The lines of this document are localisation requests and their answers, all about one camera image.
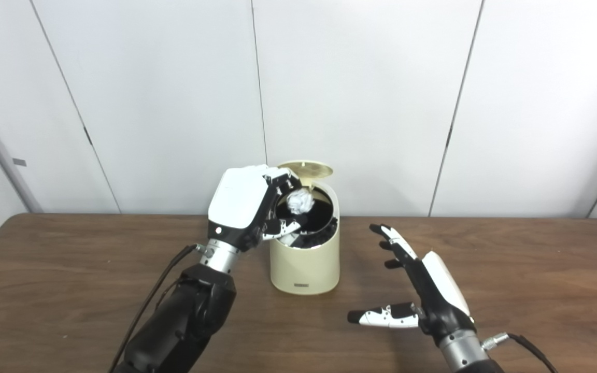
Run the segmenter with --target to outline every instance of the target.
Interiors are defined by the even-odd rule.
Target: robotic hand
[[[304,215],[280,220],[273,210],[282,196],[300,188],[299,178],[289,168],[259,165],[226,170],[209,205],[208,244],[188,246],[175,257],[136,319],[171,267],[192,250],[202,253],[202,259],[181,273],[173,283],[176,288],[172,295],[157,305],[149,320],[126,343],[136,324],[133,321],[109,371],[189,371],[211,335],[225,323],[234,303],[236,288],[230,273],[239,253],[255,248],[263,239],[284,236],[305,224]],[[124,348],[123,362],[118,364]]]
[[[556,373],[545,355],[522,336],[501,333],[481,343],[460,288],[439,255],[429,252],[421,260],[395,229],[383,224],[372,224],[370,229],[384,237],[385,240],[379,243],[381,248],[395,254],[395,259],[386,261],[384,265],[388,269],[405,269],[421,298],[421,307],[414,303],[401,303],[351,311],[347,317],[350,323],[388,328],[419,327],[425,335],[433,337],[448,368],[457,373],[504,373],[487,351],[512,338]]]

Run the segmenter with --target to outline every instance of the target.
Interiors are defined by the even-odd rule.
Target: trash can lid
[[[301,184],[304,187],[311,187],[312,180],[323,179],[333,173],[333,168],[317,161],[289,161],[278,165],[278,167],[286,167],[292,170],[301,179]]]

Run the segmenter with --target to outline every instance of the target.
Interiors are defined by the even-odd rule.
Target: brown tabletop
[[[384,269],[391,254],[370,222],[396,227],[419,255],[441,255],[481,339],[523,334],[561,372],[597,371],[597,220],[368,217],[342,219],[342,275],[324,295],[276,290],[266,245],[244,254],[232,312],[192,371],[448,371],[418,330],[347,323],[350,309],[417,300],[404,271]],[[0,372],[105,372],[167,262],[205,232],[205,217],[11,218],[0,229]],[[508,373],[546,371],[511,342],[491,356]]]

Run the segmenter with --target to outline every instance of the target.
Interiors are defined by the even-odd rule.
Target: beige trash can
[[[339,281],[339,205],[333,189],[315,180],[331,175],[333,170],[315,161],[291,161],[278,167],[290,168],[301,178],[315,205],[298,232],[271,241],[271,281],[286,293],[325,293]],[[284,198],[275,211],[279,218],[291,217]]]

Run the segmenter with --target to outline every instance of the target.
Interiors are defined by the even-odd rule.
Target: cable
[[[524,338],[523,335],[514,335],[508,333],[508,337],[522,345],[522,347],[525,349],[528,349],[529,352],[531,352],[535,357],[538,358],[538,360],[542,361],[543,364],[547,366],[547,369],[549,369],[551,373],[559,373],[552,363],[550,363],[547,357],[545,357],[545,354],[543,354],[543,352],[540,351],[533,343],[529,342],[528,339]]]
[[[149,295],[147,295],[147,299],[145,299],[144,303],[142,303],[142,307],[140,307],[137,314],[135,314],[135,317],[133,318],[133,321],[131,322],[130,326],[128,326],[128,330],[126,331],[126,334],[123,337],[123,341],[121,342],[121,345],[119,346],[119,350],[117,351],[116,356],[114,356],[112,365],[109,367],[109,370],[107,371],[107,373],[112,373],[112,371],[114,371],[114,368],[116,368],[117,364],[119,363],[119,359],[121,358],[121,354],[123,354],[123,350],[126,348],[126,345],[128,345],[128,340],[130,340],[130,337],[133,334],[133,331],[135,330],[135,327],[137,326],[137,323],[139,322],[140,317],[142,317],[144,310],[147,309],[147,306],[151,302],[151,299],[153,298],[153,296],[158,291],[158,288],[161,285],[163,285],[163,281],[167,277],[167,275],[170,273],[170,270],[176,264],[178,264],[178,262],[180,262],[181,259],[186,257],[186,255],[188,255],[190,252],[192,252],[192,250],[195,250],[196,247],[197,247],[196,244],[186,246],[185,248],[183,248],[183,250],[181,250],[178,254],[176,254],[176,257],[174,257],[170,261],[170,263],[167,265],[167,268],[163,271],[161,276],[158,278],[158,281],[156,281],[156,284],[153,286],[153,288],[151,288],[151,292],[149,293]]]
[[[165,295],[167,295],[167,292],[170,291],[170,289],[173,288],[173,286],[175,286],[178,283],[179,279],[175,279],[175,281],[173,281],[168,287],[167,289],[165,289],[165,291],[163,291],[163,294],[161,294],[161,297],[158,299],[158,302],[156,302],[156,309],[155,311],[158,310],[158,307],[161,306],[161,302],[163,301],[163,298],[165,298]]]

